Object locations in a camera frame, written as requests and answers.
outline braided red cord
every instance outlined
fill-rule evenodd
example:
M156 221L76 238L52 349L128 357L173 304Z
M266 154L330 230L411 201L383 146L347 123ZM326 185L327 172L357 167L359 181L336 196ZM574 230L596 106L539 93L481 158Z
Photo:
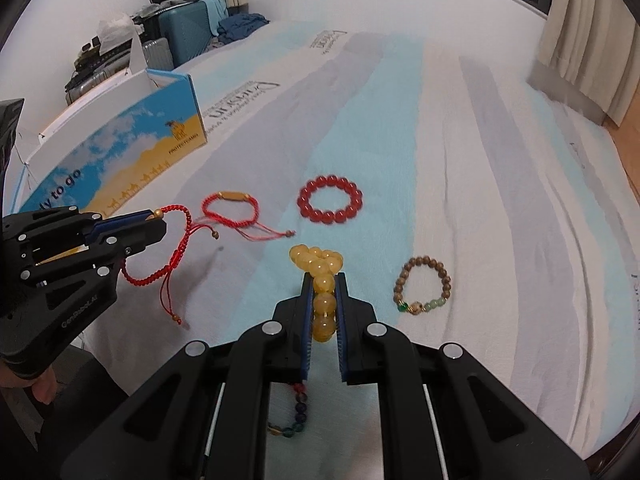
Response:
M213 227L206 224L201 223L193 223L193 219L191 218L191 213L189 210L183 206L178 204L168 205L163 207L163 213L168 213L169 211L182 211L186 216L187 223L184 228L184 235L178 244L178 247L175 249L174 253L171 255L169 259L169 263L166 264L162 269L156 270L153 274L143 278L141 280L137 278L133 278L128 272L126 268L126 260L122 263L122 274L125 279L131 284L135 286L146 286L153 283L155 280L159 280L164 276L164 280L162 280L162 285L160 286L160 304L164 311L171 316L171 318L178 324L182 324L182 319L174 314L171 305L171 293L169 289L169 280L171 278L171 273L178 267L182 257L184 256L184 251L187 250L187 245L189 243L189 238L199 229L206 228L211 231L211 235L215 238L218 237L218 234L214 231ZM166 304L164 302L164 297L162 296L162 292L166 289Z
M247 240L251 240L252 242L263 242L263 241L267 241L267 240L276 240L278 238L282 238L282 237L292 237L295 232L294 231L286 231L286 232L278 232L275 231L273 229L271 229L270 227L267 227L264 224L261 224L260 222L258 222L258 217L260 216L260 204L258 203L258 201L252 197L251 195L246 195L245 199L243 200L243 202L248 202L249 204L251 204L251 206L254 208L254 214L251 216L251 218L246 219L246 220L232 220L231 218L227 218L226 216L222 216L219 213L216 213L215 211L211 211L209 210L209 206L211 205L211 203L213 203L215 200L218 199L224 199L224 196L222 196L220 193L214 193L212 195L207 196L203 201L202 201L202 213L204 214L204 216L206 216L206 218L208 219L208 221L211 222L215 222L218 224L222 224L226 227L230 227L232 229L235 229L236 231L238 231L238 233L240 233L244 238L246 238ZM270 235L267 236L254 236L254 235L250 235L245 233L244 231L242 231L243 229L246 229L247 227L258 227L260 229L262 229L265 232L271 233Z

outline multicolored bead bracelet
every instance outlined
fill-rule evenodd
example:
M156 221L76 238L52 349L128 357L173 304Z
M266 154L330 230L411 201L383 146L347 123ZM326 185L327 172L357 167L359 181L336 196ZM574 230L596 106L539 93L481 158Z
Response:
M414 301L409 305L403 301L402 290L404 289L404 284L409 277L411 269L415 266L420 267L422 265L431 267L431 269L435 269L438 272L438 277L442 280L442 294L436 300L427 301L424 304L419 301ZM447 303L447 300L450 297L451 277L447 274L447 270L444 268L442 262L437 262L429 256L416 256L415 258L410 258L409 261L404 264L404 267L400 272L400 277L396 280L396 286L394 287L394 303L398 306L398 310L400 312L409 312L414 316L417 316L421 312L428 312L434 308L443 306Z

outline bedsheet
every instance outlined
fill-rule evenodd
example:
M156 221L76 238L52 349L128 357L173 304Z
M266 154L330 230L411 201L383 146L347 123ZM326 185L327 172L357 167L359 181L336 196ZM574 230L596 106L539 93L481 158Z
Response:
M412 341L463 344L582 457L640 412L640 208L604 129L434 41L311 23L271 23L181 70L208 144L121 212L197 212L208 194L237 189L259 200L263 223L297 234L194 235L172 277L182 326L159 306L159 283L121 280L85 341L126 391L190 340L221 344L269 319L300 291L287 253L304 243L340 251L350 294ZM329 173L363 191L346 224L299 215L299 188ZM314 205L343 206L334 191L315 193ZM244 207L217 210L238 218ZM165 241L127 262L133 276L167 261L184 218L166 219ZM414 317L397 311L392 289L420 254L444 262L453 290L446 306ZM405 297L437 291L437 276L418 269ZM382 478L376 389L340 382L335 337L313 345L308 392L305 431L268 438L267 478ZM274 386L270 420L287 424L291 407Z

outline blue clothing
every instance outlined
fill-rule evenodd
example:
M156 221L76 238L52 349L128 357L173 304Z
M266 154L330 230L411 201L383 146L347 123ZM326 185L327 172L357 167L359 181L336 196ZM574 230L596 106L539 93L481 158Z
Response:
M218 25L220 20L228 18L229 13L226 10L226 0L203 0L207 5L207 13L209 14L209 28L214 36L218 35Z
M267 23L269 20L261 14L234 14L220 21L219 39L224 44L244 40Z

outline white wall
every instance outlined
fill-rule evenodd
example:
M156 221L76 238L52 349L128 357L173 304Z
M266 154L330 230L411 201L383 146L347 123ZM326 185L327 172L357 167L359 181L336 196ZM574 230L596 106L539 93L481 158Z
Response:
M39 133L65 107L65 84L83 44L111 12L148 0L32 0L0 52L0 100L24 97L19 131Z
M344 30L430 36L527 73L545 20L513 0L249 0L269 19L318 20Z

